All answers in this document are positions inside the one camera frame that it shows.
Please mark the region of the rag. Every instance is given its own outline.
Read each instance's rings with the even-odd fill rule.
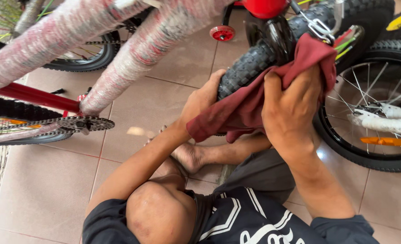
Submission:
[[[324,76],[325,94],[333,89],[336,81],[336,50],[303,34],[295,47],[294,60],[280,67],[272,66],[262,72],[252,83],[241,87],[228,97],[214,103],[187,123],[187,131],[201,142],[217,133],[226,133],[226,141],[233,143],[243,134],[260,130],[265,134],[261,111],[264,104],[264,75],[273,70],[282,79],[282,90],[288,88],[295,77],[309,67],[319,64]]]

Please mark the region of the training wheel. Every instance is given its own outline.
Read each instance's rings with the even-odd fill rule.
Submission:
[[[209,35],[217,41],[229,41],[235,36],[235,30],[230,26],[216,26],[209,31]]]

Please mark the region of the person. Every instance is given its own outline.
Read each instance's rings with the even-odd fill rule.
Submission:
[[[316,153],[311,121],[322,91],[319,66],[285,91],[276,74],[265,75],[266,135],[218,147],[190,145],[186,124],[216,101],[224,73],[213,73],[179,119],[100,186],[86,209],[83,244],[377,243]],[[205,196],[185,189],[170,155],[190,173],[206,164],[238,166]],[[310,226],[282,206],[295,186],[313,218]]]

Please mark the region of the green cable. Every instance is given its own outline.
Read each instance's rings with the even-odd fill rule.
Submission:
[[[51,4],[54,2],[54,0],[51,0],[44,8],[44,10],[42,10],[42,13],[40,13],[38,15],[38,19],[36,20],[36,22],[38,22],[40,20],[40,18],[45,14],[45,12],[47,11],[47,9],[51,6]]]

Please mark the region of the leg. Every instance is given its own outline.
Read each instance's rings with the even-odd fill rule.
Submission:
[[[172,156],[191,174],[206,164],[240,164],[250,154],[271,147],[267,136],[262,133],[238,139],[232,144],[215,147],[193,146],[185,143],[178,147]]]

